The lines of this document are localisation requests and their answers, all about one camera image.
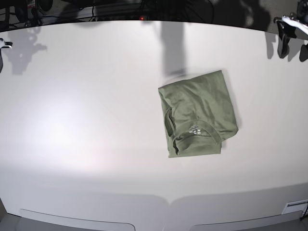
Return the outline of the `olive green T-shirt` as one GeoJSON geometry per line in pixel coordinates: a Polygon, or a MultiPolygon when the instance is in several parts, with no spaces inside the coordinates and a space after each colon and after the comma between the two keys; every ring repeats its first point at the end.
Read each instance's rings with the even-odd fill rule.
{"type": "Polygon", "coordinates": [[[220,70],[164,85],[158,93],[170,158],[220,154],[239,130],[220,70]]]}

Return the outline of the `white label sticker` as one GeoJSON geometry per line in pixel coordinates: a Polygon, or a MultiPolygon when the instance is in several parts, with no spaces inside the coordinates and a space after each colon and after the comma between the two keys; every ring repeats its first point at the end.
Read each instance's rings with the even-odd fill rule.
{"type": "Polygon", "coordinates": [[[286,206],[284,207],[282,211],[282,215],[297,212],[297,211],[302,212],[302,215],[304,215],[306,213],[307,207],[308,207],[307,201],[290,202],[290,203],[287,203],[286,206]]]}

